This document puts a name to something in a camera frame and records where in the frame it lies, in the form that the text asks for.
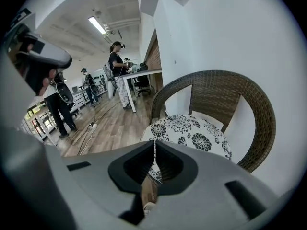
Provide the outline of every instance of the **patterned pants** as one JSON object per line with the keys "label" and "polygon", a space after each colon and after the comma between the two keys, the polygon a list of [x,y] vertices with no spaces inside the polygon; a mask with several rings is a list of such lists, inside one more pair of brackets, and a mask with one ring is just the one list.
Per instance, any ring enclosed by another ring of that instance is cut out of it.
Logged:
{"label": "patterned pants", "polygon": [[123,107],[129,104],[129,98],[126,91],[126,86],[122,77],[115,77],[116,85],[118,87],[118,93]]}

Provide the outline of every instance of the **wicker chair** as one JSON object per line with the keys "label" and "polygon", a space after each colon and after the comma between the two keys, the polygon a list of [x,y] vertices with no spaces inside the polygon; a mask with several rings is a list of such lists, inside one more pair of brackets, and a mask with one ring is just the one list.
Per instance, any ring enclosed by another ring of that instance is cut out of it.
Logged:
{"label": "wicker chair", "polygon": [[251,79],[229,71],[199,71],[166,85],[154,97],[150,123],[160,117],[165,101],[176,92],[192,86],[189,115],[192,111],[209,115],[223,123],[225,132],[242,95],[250,105],[255,116],[255,135],[253,142],[238,163],[248,172],[254,171],[271,151],[276,131],[275,115],[272,105],[263,90]]}

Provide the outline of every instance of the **white ceiling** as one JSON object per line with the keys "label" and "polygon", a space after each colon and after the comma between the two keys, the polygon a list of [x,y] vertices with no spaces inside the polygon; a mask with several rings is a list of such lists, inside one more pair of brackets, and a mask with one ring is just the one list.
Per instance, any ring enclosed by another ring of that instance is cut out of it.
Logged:
{"label": "white ceiling", "polygon": [[[115,41],[123,42],[126,52],[138,51],[138,0],[83,1],[87,2],[74,1],[73,7],[64,7],[55,20],[40,30],[42,37],[66,49],[75,60],[94,54],[109,53],[111,42]],[[102,35],[88,21],[91,16],[95,16],[101,25],[110,30],[109,36]]]}

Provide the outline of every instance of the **sneaker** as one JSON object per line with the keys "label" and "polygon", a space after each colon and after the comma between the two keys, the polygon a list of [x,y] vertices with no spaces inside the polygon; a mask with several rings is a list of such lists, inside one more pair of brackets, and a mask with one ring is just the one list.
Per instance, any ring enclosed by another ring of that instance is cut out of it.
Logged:
{"label": "sneaker", "polygon": [[124,108],[124,110],[129,110],[129,109],[131,109],[132,107],[131,107],[131,105],[130,105],[130,104],[127,104],[127,105],[126,105],[126,106],[124,106],[123,108]]}
{"label": "sneaker", "polygon": [[60,135],[59,138],[60,138],[60,139],[64,139],[64,138],[66,138],[67,136],[68,136],[68,134],[66,134],[66,135]]}
{"label": "sneaker", "polygon": [[145,206],[144,206],[144,215],[145,217],[149,215],[150,211],[155,207],[155,203],[152,202],[148,202]]}

